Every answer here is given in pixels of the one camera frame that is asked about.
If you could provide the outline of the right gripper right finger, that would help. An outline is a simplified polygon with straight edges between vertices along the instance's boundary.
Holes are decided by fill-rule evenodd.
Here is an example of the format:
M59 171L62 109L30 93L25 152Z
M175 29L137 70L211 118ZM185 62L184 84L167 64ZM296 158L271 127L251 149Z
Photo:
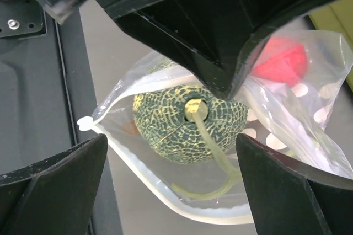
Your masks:
M240 134L238 162L257 234L352 234L352 180Z

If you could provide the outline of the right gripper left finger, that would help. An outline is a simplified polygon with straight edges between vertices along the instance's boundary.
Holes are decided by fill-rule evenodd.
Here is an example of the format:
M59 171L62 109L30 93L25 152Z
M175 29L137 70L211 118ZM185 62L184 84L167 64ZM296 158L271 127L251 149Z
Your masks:
M106 154L99 134L1 175L1 234L86 234Z

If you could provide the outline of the fake green melon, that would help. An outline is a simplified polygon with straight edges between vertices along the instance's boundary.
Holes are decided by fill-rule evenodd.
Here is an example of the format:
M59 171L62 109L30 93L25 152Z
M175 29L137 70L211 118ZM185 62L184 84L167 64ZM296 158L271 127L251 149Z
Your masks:
M172 184L172 190L192 199L215 199L242 179L226 156L247 124L249 108L236 100L216 98L201 85L180 84L137 93L132 112L135 125L151 149L168 161L188 165L214 159L227 176L209 193L195 193Z

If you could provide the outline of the polka dot zip top bag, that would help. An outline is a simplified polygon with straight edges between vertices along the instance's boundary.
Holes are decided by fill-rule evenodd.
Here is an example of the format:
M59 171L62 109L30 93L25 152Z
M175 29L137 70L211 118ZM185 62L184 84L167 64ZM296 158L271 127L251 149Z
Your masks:
M190 71L152 51L136 62L81 131L109 146L162 203L191 220L251 223L236 144L245 134L342 177L352 166L325 133L352 68L342 33L277 31L240 90L216 98Z

